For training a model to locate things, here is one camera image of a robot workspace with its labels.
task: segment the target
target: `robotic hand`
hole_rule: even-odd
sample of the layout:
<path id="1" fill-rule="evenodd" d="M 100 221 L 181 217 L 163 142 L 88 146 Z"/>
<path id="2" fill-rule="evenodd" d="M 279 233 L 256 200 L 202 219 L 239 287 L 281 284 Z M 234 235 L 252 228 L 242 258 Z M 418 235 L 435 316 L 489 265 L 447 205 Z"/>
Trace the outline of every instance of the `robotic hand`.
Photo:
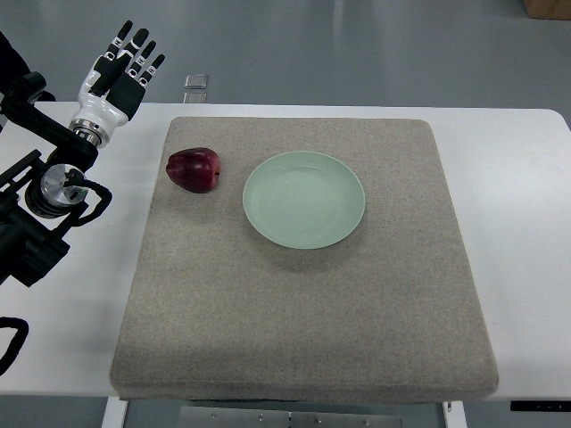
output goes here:
<path id="1" fill-rule="evenodd" d="M 122 46 L 132 26 L 131 21 L 123 25 L 79 90 L 81 109 L 71 120 L 70 129 L 97 148 L 105 147 L 116 127 L 133 119 L 147 84 L 164 61 L 164 55 L 160 54 L 143 70 L 156 44 L 150 42 L 135 59 L 149 32 L 140 29 Z"/>
<path id="2" fill-rule="evenodd" d="M 98 149 L 103 148 L 116 127 L 125 125 L 137 112 L 145 89 L 164 61 L 159 55 L 145 68 L 155 48 L 150 42 L 137 55 L 148 37 L 140 29 L 124 44 L 132 27 L 127 21 L 88 72 L 79 91 L 79 111 L 69 129 L 35 108 L 34 102 L 46 87 L 41 74 L 32 72 L 16 79 L 0 104 L 6 118 L 55 145 L 47 162 L 35 150 L 0 174 L 0 284 L 14 276 L 27 286 L 44 277 L 67 254 L 70 246 L 63 236 L 74 226 L 83 226 L 99 217 L 111 202 L 111 192 L 86 180 Z M 16 177 L 27 170 L 23 178 Z M 18 205 L 17 192 L 24 186 L 29 210 L 41 218 L 67 216 L 53 230 Z M 93 211 L 87 210 L 88 189 L 101 199 Z"/>

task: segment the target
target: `apple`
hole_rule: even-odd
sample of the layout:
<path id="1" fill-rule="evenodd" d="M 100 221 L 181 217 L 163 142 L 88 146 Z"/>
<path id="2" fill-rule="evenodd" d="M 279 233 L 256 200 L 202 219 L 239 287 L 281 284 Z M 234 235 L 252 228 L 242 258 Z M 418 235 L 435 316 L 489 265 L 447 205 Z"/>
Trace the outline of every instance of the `apple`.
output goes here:
<path id="1" fill-rule="evenodd" d="M 220 159 L 206 147 L 185 149 L 171 154 L 167 175 L 176 185 L 192 193 L 208 193 L 218 183 Z"/>

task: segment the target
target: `plate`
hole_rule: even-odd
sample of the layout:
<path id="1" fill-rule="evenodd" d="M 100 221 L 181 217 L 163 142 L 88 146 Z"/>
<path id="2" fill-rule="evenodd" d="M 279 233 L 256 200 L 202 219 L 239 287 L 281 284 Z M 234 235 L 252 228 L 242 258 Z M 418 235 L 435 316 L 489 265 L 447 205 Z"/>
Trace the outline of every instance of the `plate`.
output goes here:
<path id="1" fill-rule="evenodd" d="M 265 160 L 248 177 L 242 202 L 260 234 L 303 250 L 338 243 L 365 212 L 365 192 L 355 173 L 318 152 L 286 152 Z"/>

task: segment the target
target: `white table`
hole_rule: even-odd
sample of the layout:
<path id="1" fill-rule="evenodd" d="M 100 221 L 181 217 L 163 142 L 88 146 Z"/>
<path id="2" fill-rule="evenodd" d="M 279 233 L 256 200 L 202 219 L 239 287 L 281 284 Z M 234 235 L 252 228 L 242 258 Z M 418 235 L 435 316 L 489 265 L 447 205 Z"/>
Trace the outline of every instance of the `white table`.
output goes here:
<path id="1" fill-rule="evenodd" d="M 38 103 L 67 125 L 75 103 Z M 432 127 L 473 269 L 500 387 L 492 399 L 571 398 L 571 132 L 553 111 L 143 104 L 88 171 L 113 202 L 72 230 L 70 253 L 30 289 L 0 286 L 0 316 L 29 337 L 3 394 L 114 396 L 108 380 L 162 144 L 177 116 L 424 119 Z M 46 141 L 9 124 L 0 172 Z M 0 331 L 0 344 L 9 340 Z"/>

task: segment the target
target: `felt pad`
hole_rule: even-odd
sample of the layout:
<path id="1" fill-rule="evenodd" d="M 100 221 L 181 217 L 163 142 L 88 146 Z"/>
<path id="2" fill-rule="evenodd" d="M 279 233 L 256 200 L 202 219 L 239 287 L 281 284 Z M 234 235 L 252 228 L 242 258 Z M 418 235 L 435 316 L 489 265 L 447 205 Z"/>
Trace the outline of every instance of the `felt pad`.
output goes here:
<path id="1" fill-rule="evenodd" d="M 165 173 L 209 147 L 211 193 Z M 267 158 L 331 155 L 363 184 L 360 225 L 318 250 L 242 207 Z M 498 374 L 429 125 L 414 119 L 177 118 L 165 142 L 111 370 L 124 399 L 414 403 L 481 399 Z"/>

